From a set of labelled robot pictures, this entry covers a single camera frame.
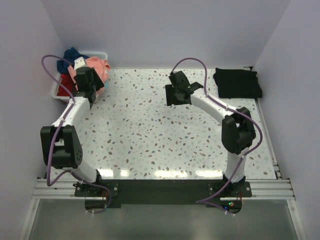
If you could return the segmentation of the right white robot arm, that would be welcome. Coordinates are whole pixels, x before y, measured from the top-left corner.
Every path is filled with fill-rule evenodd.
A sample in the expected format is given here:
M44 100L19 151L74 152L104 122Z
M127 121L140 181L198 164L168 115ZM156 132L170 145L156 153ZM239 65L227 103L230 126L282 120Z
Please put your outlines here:
M204 86L198 82L190 83L182 71L171 72L170 84L165 86L166 104L193 105L221 125L221 142L227 150L227 167L223 183L223 192L230 197L240 190L240 182L245 180L245 153L250 149L256 138L250 111L245 108L227 107L226 103L217 98L210 99L205 94Z

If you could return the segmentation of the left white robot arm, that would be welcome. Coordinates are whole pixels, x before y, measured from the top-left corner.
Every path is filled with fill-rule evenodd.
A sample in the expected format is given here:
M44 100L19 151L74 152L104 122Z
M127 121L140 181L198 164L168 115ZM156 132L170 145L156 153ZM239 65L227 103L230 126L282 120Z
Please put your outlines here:
M104 86L94 68L78 67L76 70L78 91L68 102L58 120L40 130L43 160L47 166L46 184L51 187L66 173L86 184L86 191L99 196L104 184L97 180L98 171L83 160L83 149L76 126L92 108L96 90Z

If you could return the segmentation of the pink t shirt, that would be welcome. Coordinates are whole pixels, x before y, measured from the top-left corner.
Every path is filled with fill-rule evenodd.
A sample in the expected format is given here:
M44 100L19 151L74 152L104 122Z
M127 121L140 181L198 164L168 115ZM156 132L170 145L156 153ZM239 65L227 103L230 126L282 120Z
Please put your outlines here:
M97 56L89 57L85 61L88 67L95 69L101 81L104 83L104 87L96 91L96 96L98 97L107 87L106 81L109 78L110 65L106 59L100 59Z

